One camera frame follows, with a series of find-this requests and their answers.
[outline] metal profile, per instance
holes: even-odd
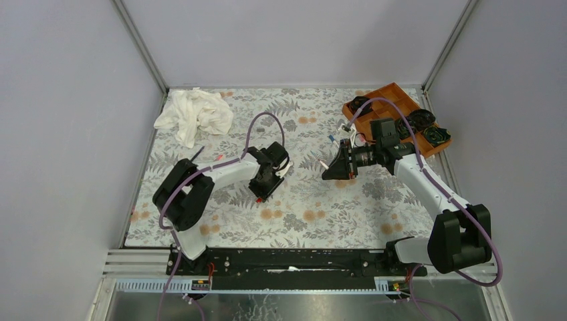
[[[123,0],[112,0],[112,3],[114,4],[116,13],[124,23],[124,26],[128,34],[130,35],[132,41],[134,42],[134,45],[136,46],[138,52],[142,56],[142,60],[144,60],[146,67],[148,68],[150,74],[154,78],[154,81],[160,88],[161,92],[163,94],[167,94],[167,90],[168,90],[167,84],[163,79],[163,77],[161,76],[161,73],[159,72],[159,69],[157,68],[155,61],[152,59],[152,56],[150,55],[150,52],[146,47],[146,44],[144,43],[144,40],[142,39],[142,36],[140,35],[138,28],[134,24],[134,21],[132,20],[132,17],[130,16],[128,9],[126,8],[126,5],[124,4]]]
[[[167,279],[165,269],[169,258],[169,249],[112,249],[108,252],[103,274],[113,278],[145,278]],[[455,272],[449,274],[439,273],[433,266],[427,266],[427,276],[437,280],[454,280],[462,278]],[[496,275],[496,266],[487,262],[462,270],[463,272],[480,278],[493,278]],[[197,280],[205,276],[183,276],[177,279]],[[377,280],[403,280],[394,276],[377,277]]]
[[[112,296],[114,295],[115,290],[116,279],[104,278],[102,280],[100,291],[96,296],[94,311],[90,318],[91,321],[106,321],[106,317],[110,309],[110,303],[112,301]]]
[[[463,28],[465,27],[467,21],[469,21],[471,14],[473,13],[474,9],[477,7],[479,2],[480,0],[469,0],[467,2],[463,12],[461,13],[461,16],[459,17],[459,20],[457,20],[457,24],[453,28],[453,31],[451,32],[451,35],[447,40],[447,43],[445,43],[445,47],[443,47],[443,50],[441,50],[441,53],[439,54],[439,57],[437,58],[435,65],[433,65],[433,69],[429,72],[429,75],[423,82],[422,89],[424,91],[428,92],[429,89],[431,88],[431,85],[435,81],[435,78],[437,77],[439,70],[445,63],[445,60],[447,60],[447,56],[453,49],[453,46],[455,45],[457,39],[459,39],[459,36],[461,35]]]

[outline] table surface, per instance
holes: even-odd
[[[323,168],[336,154],[328,136],[346,138],[336,131],[346,118],[343,103],[372,89],[217,89],[234,112],[228,134],[197,132],[189,149],[175,140],[177,128],[158,130],[150,153],[124,245],[169,246],[173,239],[158,226],[158,210],[152,196],[182,158],[209,163],[219,155],[229,160],[244,147],[251,119],[270,111],[282,123],[285,148],[294,163],[285,181],[265,203],[247,188],[247,182],[215,191],[199,221],[207,244],[215,247],[382,248],[387,241],[409,235],[429,236],[433,222],[411,191],[380,166],[359,169],[351,181],[323,181]],[[404,89],[416,102],[417,92]],[[252,130],[251,146],[268,147],[281,141],[273,118],[259,118]],[[435,157],[427,159],[439,173]]]

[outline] black object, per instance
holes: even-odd
[[[179,253],[172,247],[169,261]],[[235,249],[207,248],[195,261],[183,257],[178,276],[206,275],[215,265],[213,290],[344,290],[372,289],[375,276],[405,277],[415,264],[388,266],[385,253],[368,249]],[[268,270],[299,270],[271,273]],[[166,274],[170,275],[172,266]],[[426,276],[422,267],[418,276]]]
[[[189,159],[184,158],[177,162],[152,198],[159,211],[163,209],[173,191],[195,172],[197,166]],[[215,186],[213,179],[203,174],[197,175],[190,184],[193,188],[189,193],[179,191],[165,213],[177,231],[191,228],[201,218]]]
[[[204,146],[201,146],[201,147],[199,148],[199,150],[195,153],[195,155],[193,155],[193,157],[191,157],[191,161],[192,161],[192,162],[193,162],[193,161],[196,159],[196,157],[203,151],[203,149],[205,149],[205,147],[204,147]]]
[[[480,204],[468,205],[467,210],[491,236],[488,209]],[[444,274],[485,263],[492,258],[488,242],[462,211],[445,211],[435,218],[427,253],[437,271]]]
[[[284,181],[283,177],[276,175],[279,169],[274,169],[274,166],[279,166],[281,162],[285,161],[289,157],[288,152],[280,143],[274,142],[267,149],[257,150],[250,147],[248,153],[254,156],[260,164],[260,169],[256,177],[248,184],[248,188],[254,192],[259,201],[265,202],[279,184]]]
[[[354,114],[360,107],[362,107],[362,105],[365,102],[367,102],[369,100],[370,100],[370,98],[364,97],[364,96],[354,97],[354,99],[348,104],[348,109],[350,109],[350,112]],[[364,116],[364,115],[368,114],[369,112],[372,112],[372,104],[366,105],[364,107],[364,110],[362,112],[360,112],[358,117]]]
[[[338,154],[322,174],[324,180],[352,179],[358,175],[358,167],[374,164],[386,167],[393,174],[396,160],[415,153],[412,143],[400,143],[392,118],[373,120],[370,126],[376,143],[351,148],[349,140],[341,140]],[[486,207],[468,205],[468,210],[490,235],[490,213]],[[396,242],[401,240],[386,243],[384,251],[385,266],[394,270],[406,266],[399,261],[395,250]],[[492,256],[482,234],[460,211],[445,211],[436,217],[427,251],[433,266],[441,273],[485,263]]]
[[[411,130],[414,133],[416,133],[417,129],[415,128],[415,125],[413,124],[413,121],[411,120],[411,118],[406,118],[406,119],[409,123],[409,126],[411,127]],[[410,134],[409,130],[407,129],[406,124],[404,123],[402,118],[396,119],[396,131],[400,135],[401,140],[404,140],[404,139],[411,136],[411,134]]]
[[[394,174],[396,160],[415,152],[412,143],[400,143],[392,118],[373,120],[370,129],[376,141],[374,144],[352,148],[348,139],[340,141],[338,154],[321,176],[323,180],[352,179],[358,175],[358,167],[375,164]]]
[[[273,167],[286,160],[289,157],[288,152],[280,143],[274,142],[261,150],[249,147],[248,153],[254,156],[260,165],[256,177],[250,180],[248,187],[259,201],[266,201],[284,181],[283,177],[276,175],[276,169]],[[173,191],[195,172],[197,166],[189,159],[184,158],[177,162],[152,198],[159,211],[162,211]],[[189,193],[179,191],[165,213],[177,231],[185,231],[199,221],[215,186],[213,179],[204,174],[197,175],[189,184],[193,187]]]
[[[437,147],[451,139],[451,134],[448,130],[436,126],[427,127],[422,135],[433,147]]]
[[[414,110],[406,118],[411,119],[413,126],[417,129],[414,132],[420,132],[435,123],[435,115],[425,109]]]

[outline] metal floor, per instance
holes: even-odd
[[[464,280],[415,280],[418,298],[445,304],[462,320],[491,320],[480,287]],[[108,321],[156,320],[159,293],[116,292]],[[412,302],[391,303],[376,294],[209,294],[199,300],[208,321],[425,320]],[[455,317],[421,304],[434,320]],[[161,320],[201,320],[199,309],[180,294],[164,299]]]

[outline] black bracket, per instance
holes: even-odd
[[[490,212],[480,204],[467,210],[491,236]],[[437,271],[445,274],[488,262],[492,250],[480,231],[461,211],[445,211],[435,218],[427,253]]]

